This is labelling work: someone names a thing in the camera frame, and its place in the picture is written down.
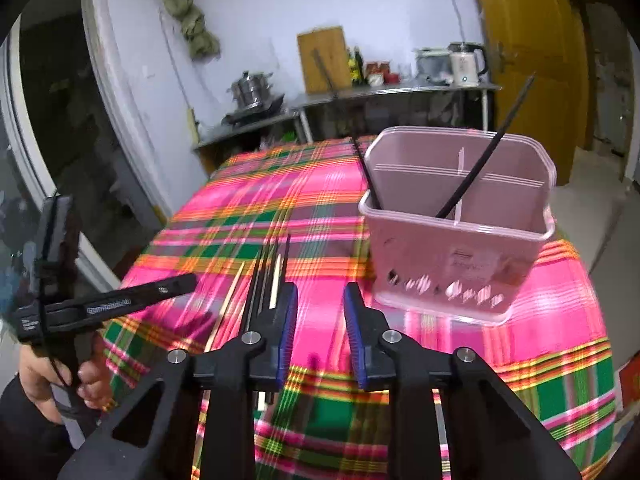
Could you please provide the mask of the beige wooden chopstick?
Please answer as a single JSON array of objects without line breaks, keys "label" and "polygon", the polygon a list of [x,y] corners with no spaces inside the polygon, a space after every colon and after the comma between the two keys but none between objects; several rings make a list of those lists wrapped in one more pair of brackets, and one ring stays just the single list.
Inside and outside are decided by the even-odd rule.
[{"label": "beige wooden chopstick", "polygon": [[243,274],[243,270],[244,270],[244,266],[245,266],[245,262],[242,262],[239,266],[239,269],[236,271],[235,276],[231,282],[231,285],[228,289],[228,292],[226,293],[226,296],[224,296],[224,301],[222,302],[222,305],[220,307],[220,310],[218,312],[216,321],[214,323],[214,326],[212,328],[212,332],[210,333],[206,345],[205,345],[205,349],[204,352],[208,353],[209,351],[213,350],[213,346],[214,346],[214,342],[215,342],[215,338],[216,338],[216,333],[219,330],[219,327],[221,326],[222,321],[224,320],[224,317],[226,316],[229,304],[233,298],[235,289],[236,289],[236,285],[238,284],[238,281],[240,280],[242,274]]},{"label": "beige wooden chopstick", "polygon": [[280,276],[281,276],[281,266],[282,266],[282,257],[279,254],[277,255],[276,263],[274,264],[274,267],[273,267],[270,298],[269,298],[269,310],[273,310],[277,307],[278,293],[279,293],[279,286],[280,286]]}]

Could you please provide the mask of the pink plaid tablecloth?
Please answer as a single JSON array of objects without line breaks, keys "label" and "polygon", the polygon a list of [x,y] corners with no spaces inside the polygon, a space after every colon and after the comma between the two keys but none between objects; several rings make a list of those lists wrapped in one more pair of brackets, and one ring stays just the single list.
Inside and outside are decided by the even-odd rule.
[{"label": "pink plaid tablecloth", "polygon": [[[106,364],[116,401],[169,349],[204,351],[236,271],[245,262],[213,349],[235,336],[254,260],[270,238],[291,233],[288,278],[299,293],[292,365],[282,394],[256,417],[261,479],[382,479],[387,398],[360,391],[349,361],[342,298],[347,283],[373,281],[369,234],[358,212],[364,183],[346,142],[235,156],[222,166],[124,278],[125,286],[193,272],[196,291],[111,322]],[[611,344],[576,249],[545,244],[498,326],[392,311],[391,326],[427,348],[477,351],[542,421],[586,479],[613,443]]]}]

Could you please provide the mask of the pink plastic utensil holder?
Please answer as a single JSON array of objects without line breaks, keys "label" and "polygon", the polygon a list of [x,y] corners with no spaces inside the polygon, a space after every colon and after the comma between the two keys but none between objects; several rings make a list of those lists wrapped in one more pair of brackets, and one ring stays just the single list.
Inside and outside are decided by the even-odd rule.
[{"label": "pink plastic utensil holder", "polygon": [[555,222],[552,159],[506,134],[445,218],[438,212],[488,147],[491,133],[392,127],[364,155],[375,189],[358,205],[370,234],[372,297],[389,308],[499,324]]}]

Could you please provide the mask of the black induction cooktop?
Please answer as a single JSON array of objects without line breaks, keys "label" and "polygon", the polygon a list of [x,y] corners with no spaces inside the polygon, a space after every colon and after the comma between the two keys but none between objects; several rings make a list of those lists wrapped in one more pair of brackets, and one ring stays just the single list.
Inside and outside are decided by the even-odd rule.
[{"label": "black induction cooktop", "polygon": [[234,112],[224,116],[222,123],[232,127],[239,127],[250,124],[251,122],[258,122],[258,120],[279,114],[283,102],[284,94],[272,96],[268,100],[238,108]]}]

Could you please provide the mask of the stainless steel steamer pot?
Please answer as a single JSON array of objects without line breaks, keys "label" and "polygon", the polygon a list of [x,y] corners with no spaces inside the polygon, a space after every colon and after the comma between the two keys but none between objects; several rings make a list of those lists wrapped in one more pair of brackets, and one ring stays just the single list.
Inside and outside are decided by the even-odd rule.
[{"label": "stainless steel steamer pot", "polygon": [[246,70],[239,79],[232,82],[229,89],[236,105],[239,108],[249,108],[269,101],[271,76],[272,73],[250,73]]}]

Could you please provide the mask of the dark glass bottle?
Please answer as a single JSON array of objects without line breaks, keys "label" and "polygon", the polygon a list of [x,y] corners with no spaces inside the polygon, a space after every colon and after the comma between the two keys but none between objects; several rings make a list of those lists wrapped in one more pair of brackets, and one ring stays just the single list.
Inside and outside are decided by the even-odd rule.
[{"label": "dark glass bottle", "polygon": [[354,47],[354,63],[355,63],[356,83],[363,84],[364,83],[363,59],[360,53],[360,49],[358,47]]}]

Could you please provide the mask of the wooden cutting board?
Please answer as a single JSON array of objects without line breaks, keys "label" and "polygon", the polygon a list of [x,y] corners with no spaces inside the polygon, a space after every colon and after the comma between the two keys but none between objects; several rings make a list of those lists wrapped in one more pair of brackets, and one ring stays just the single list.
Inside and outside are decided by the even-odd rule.
[{"label": "wooden cutting board", "polygon": [[329,91],[326,76],[317,63],[316,53],[329,74],[333,87],[344,90],[352,86],[348,67],[348,54],[342,26],[315,28],[297,35],[305,91],[309,94]]}]

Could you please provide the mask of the metal counter shelf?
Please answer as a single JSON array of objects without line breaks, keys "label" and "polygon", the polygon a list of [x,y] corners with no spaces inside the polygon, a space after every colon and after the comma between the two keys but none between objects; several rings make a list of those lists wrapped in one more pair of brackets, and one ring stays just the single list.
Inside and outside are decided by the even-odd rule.
[{"label": "metal counter shelf", "polygon": [[[472,127],[487,130],[498,84],[444,86],[413,79],[378,88],[338,92],[355,136],[375,136],[390,126]],[[280,113],[239,127],[219,124],[202,133],[192,146],[206,171],[214,171],[233,154],[263,151],[282,144],[311,144],[344,138],[345,127],[329,93],[303,94],[283,102]]]}]

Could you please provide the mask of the red lidded jar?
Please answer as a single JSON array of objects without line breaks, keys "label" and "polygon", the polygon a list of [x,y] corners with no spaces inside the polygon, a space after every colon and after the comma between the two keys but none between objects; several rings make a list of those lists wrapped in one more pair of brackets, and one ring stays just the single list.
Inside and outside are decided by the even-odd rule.
[{"label": "red lidded jar", "polygon": [[385,84],[389,72],[390,64],[388,63],[368,63],[366,66],[368,85],[371,87],[381,87]]}]

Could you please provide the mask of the green hanging cloth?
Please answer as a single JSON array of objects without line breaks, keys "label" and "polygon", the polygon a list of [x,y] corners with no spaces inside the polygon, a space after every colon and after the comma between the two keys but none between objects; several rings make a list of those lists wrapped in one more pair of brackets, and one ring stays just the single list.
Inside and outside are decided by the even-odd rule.
[{"label": "green hanging cloth", "polygon": [[180,24],[192,60],[220,55],[220,43],[206,27],[205,15],[193,0],[163,0],[167,13]]}]

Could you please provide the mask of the white electric kettle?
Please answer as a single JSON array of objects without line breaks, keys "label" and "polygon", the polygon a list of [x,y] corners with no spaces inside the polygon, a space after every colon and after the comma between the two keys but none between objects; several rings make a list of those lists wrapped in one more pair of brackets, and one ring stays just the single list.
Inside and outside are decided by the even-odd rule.
[{"label": "white electric kettle", "polygon": [[458,87],[478,86],[480,77],[488,72],[485,47],[468,42],[452,42],[448,51],[454,84]]}]

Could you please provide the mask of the yellow wooden door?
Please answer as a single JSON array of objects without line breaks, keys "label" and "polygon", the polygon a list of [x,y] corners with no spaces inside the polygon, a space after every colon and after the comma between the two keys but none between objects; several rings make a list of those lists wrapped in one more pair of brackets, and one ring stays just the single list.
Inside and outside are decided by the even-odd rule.
[{"label": "yellow wooden door", "polygon": [[510,133],[537,140],[570,180],[588,118],[588,72],[579,16],[570,0],[478,0],[500,124],[529,76],[535,81]]}]

